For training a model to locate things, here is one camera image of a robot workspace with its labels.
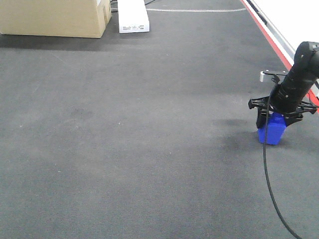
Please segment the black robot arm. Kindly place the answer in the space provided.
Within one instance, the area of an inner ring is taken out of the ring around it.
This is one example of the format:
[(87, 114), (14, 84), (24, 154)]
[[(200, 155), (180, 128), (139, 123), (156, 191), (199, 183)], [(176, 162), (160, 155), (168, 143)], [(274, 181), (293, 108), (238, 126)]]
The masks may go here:
[(303, 101), (307, 92), (319, 78), (319, 44), (317, 42), (302, 42), (294, 55), (294, 64), (282, 83), (273, 74), (275, 87), (267, 97), (250, 99), (248, 107), (257, 108), (256, 127), (262, 128), (266, 123), (267, 111), (284, 116), (286, 126), (303, 119), (303, 113), (314, 114), (318, 107)]

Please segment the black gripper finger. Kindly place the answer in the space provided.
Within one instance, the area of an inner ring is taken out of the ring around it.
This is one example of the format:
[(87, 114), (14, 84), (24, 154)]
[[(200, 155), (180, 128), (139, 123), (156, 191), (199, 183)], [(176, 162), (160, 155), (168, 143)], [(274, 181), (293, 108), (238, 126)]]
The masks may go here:
[(302, 114), (293, 115), (293, 116), (284, 116), (286, 127), (288, 127), (288, 126), (290, 126), (290, 125), (292, 125), (294, 123), (302, 121), (303, 118), (304, 117), (303, 117)]
[(265, 109), (258, 109), (256, 127), (262, 128), (265, 125), (268, 116), (269, 113)]

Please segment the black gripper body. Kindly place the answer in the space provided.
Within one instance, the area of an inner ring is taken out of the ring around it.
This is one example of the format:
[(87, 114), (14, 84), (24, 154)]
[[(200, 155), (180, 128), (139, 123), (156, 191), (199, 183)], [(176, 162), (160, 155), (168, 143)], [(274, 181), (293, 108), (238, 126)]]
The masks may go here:
[(318, 106), (303, 101), (306, 91), (299, 89), (285, 89), (283, 86), (275, 86), (268, 97), (250, 99), (249, 109), (258, 108), (261, 111), (272, 111), (282, 114), (285, 119), (302, 119), (303, 113), (314, 114)]

